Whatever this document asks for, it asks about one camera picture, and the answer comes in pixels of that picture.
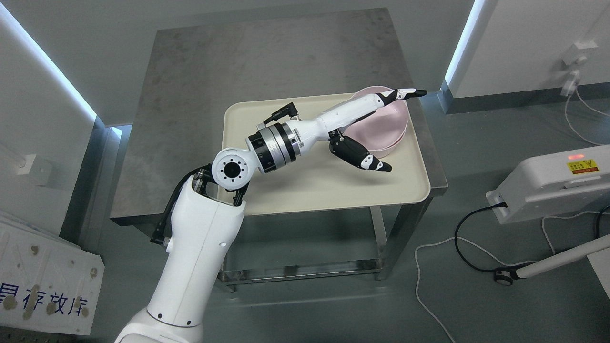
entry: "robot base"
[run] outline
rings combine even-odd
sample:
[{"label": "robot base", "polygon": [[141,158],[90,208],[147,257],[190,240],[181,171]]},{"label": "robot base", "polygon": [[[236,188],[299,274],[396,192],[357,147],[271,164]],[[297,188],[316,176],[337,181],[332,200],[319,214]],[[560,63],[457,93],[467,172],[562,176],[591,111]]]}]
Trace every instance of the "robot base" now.
[{"label": "robot base", "polygon": [[142,309],[123,328],[115,343],[200,343],[202,337],[201,324],[196,327],[174,327],[159,322],[146,309]]}]

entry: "black cable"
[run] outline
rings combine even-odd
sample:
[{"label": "black cable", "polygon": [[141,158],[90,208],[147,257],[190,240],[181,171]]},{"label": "black cable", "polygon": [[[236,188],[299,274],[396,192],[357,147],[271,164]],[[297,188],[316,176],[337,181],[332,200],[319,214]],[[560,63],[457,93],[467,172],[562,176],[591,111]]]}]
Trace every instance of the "black cable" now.
[{"label": "black cable", "polygon": [[152,233],[152,237],[151,237],[152,243],[163,244],[163,240],[165,239],[165,225],[167,224],[167,218],[170,217],[171,208],[174,207],[174,204],[176,203],[176,200],[178,199],[178,195],[180,194],[182,185],[185,182],[187,182],[188,178],[191,177],[191,175],[197,173],[199,171],[199,169],[201,169],[201,168],[202,167],[193,169],[188,174],[184,175],[184,177],[182,177],[180,182],[178,182],[178,185],[176,185],[176,188],[174,188],[174,192],[172,192],[172,194],[170,196],[170,200],[167,202],[167,205],[165,206],[165,210],[163,211],[163,214],[161,215],[161,219],[159,220],[157,227],[155,228],[154,232]]},{"label": "black cable", "polygon": [[606,212],[608,209],[610,209],[610,205],[601,209],[601,211],[597,214],[597,217],[595,218],[595,239],[598,239],[600,237],[601,216],[604,215],[604,212]]},{"label": "black cable", "polygon": [[479,268],[479,267],[475,266],[474,264],[470,263],[470,262],[469,262],[469,261],[468,261],[468,260],[467,260],[467,259],[464,257],[464,255],[462,254],[462,252],[460,251],[460,249],[459,249],[459,247],[458,247],[458,231],[459,231],[459,228],[462,226],[462,224],[463,224],[463,223],[464,223],[464,222],[465,222],[465,221],[466,221],[466,220],[467,220],[467,219],[468,219],[468,218],[469,218],[471,215],[473,215],[473,214],[475,214],[475,213],[479,213],[479,212],[482,212],[482,211],[487,211],[487,210],[489,210],[489,209],[494,209],[494,208],[505,208],[505,207],[508,207],[508,206],[506,205],[506,203],[502,202],[502,203],[499,203],[499,204],[495,204],[495,205],[493,205],[493,206],[488,206],[488,207],[485,207],[485,208],[479,208],[478,210],[472,211],[471,213],[467,214],[467,215],[466,215],[464,218],[462,218],[462,220],[459,222],[459,224],[457,224],[457,226],[456,226],[456,230],[455,230],[455,234],[453,235],[453,238],[454,238],[454,239],[453,239],[453,243],[454,243],[454,244],[455,244],[455,246],[456,246],[456,250],[457,250],[457,253],[458,253],[459,257],[461,257],[461,258],[462,258],[462,260],[463,260],[464,262],[466,262],[466,264],[467,264],[467,265],[469,265],[469,266],[470,266],[470,268],[472,268],[472,269],[474,269],[474,270],[478,270],[479,272],[484,272],[484,273],[493,273],[493,272],[495,272],[495,271],[496,271],[496,269],[482,269],[482,268]]}]

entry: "white device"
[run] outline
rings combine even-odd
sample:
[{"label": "white device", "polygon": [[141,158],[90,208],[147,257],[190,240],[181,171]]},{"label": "white device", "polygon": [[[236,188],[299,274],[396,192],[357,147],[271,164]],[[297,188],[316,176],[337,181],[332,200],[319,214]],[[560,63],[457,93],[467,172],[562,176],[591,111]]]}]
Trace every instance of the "white device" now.
[{"label": "white device", "polygon": [[[290,103],[257,126],[246,140],[247,150],[226,148],[214,162],[192,171],[174,190],[151,242],[167,245],[170,253],[148,306],[125,326],[115,343],[197,343],[203,341],[203,314],[218,270],[242,224],[248,183],[258,169],[266,174],[306,154],[319,141],[330,142],[330,152],[353,166],[391,171],[360,143],[343,135],[349,125],[396,100],[426,95],[425,90],[394,89],[353,98],[312,120],[300,120]],[[267,126],[288,115],[283,124]],[[234,191],[233,204],[206,194],[208,182]],[[163,235],[171,205],[173,236]]]},{"label": "white device", "polygon": [[531,157],[487,192],[501,224],[577,211],[610,191],[610,145]]}]

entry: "table leg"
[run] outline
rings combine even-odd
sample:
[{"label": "table leg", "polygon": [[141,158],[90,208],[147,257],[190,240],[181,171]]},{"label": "table leg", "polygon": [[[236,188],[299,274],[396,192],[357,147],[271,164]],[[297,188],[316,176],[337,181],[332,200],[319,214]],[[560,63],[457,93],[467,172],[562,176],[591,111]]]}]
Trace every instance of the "table leg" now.
[{"label": "table leg", "polygon": [[387,243],[386,226],[383,224],[381,207],[372,206],[370,209],[371,219],[373,220],[373,229],[375,231],[375,239],[377,240],[377,251],[381,256],[381,253],[383,252],[383,249],[386,247]]},{"label": "table leg", "polygon": [[406,247],[413,231],[417,227],[420,219],[428,205],[432,202],[432,198],[426,198],[421,203],[402,205],[394,226],[390,231],[390,237],[387,240],[387,244],[383,252],[381,253],[381,260],[383,261],[383,269],[377,274],[377,280],[385,280],[392,272],[392,268],[396,264],[396,261],[402,254]]}]

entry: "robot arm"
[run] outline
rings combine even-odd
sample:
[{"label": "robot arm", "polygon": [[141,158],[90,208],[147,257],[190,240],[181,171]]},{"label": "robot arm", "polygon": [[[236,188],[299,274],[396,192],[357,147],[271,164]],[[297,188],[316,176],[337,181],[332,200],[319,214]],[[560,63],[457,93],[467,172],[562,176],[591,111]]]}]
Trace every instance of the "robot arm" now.
[{"label": "robot arm", "polygon": [[[241,227],[242,197],[258,169],[266,174],[306,154],[319,141],[330,142],[331,153],[362,169],[389,171],[391,167],[370,155],[366,148],[344,136],[349,125],[393,101],[423,96],[424,90],[395,89],[370,94],[336,105],[312,120],[300,120],[291,103],[257,126],[246,140],[248,149],[226,148],[214,162],[185,176],[172,194],[152,242],[167,243],[163,228],[173,199],[173,236],[163,274],[148,306],[125,326],[115,343],[181,342],[203,339],[203,314],[218,270]],[[267,124],[288,115],[283,124]],[[235,191],[234,203],[206,195],[208,182]]]},{"label": "robot arm", "polygon": [[[227,190],[248,184],[255,169],[266,174],[294,162],[309,152],[315,142],[330,141],[331,153],[349,164],[368,170],[389,172],[391,166],[379,161],[355,140],[344,136],[345,129],[396,100],[426,95],[415,88],[388,90],[350,99],[322,112],[311,120],[300,120],[290,103],[257,126],[258,131],[246,139],[248,149],[226,148],[212,163],[215,182]],[[288,115],[283,124],[267,124]]]}]

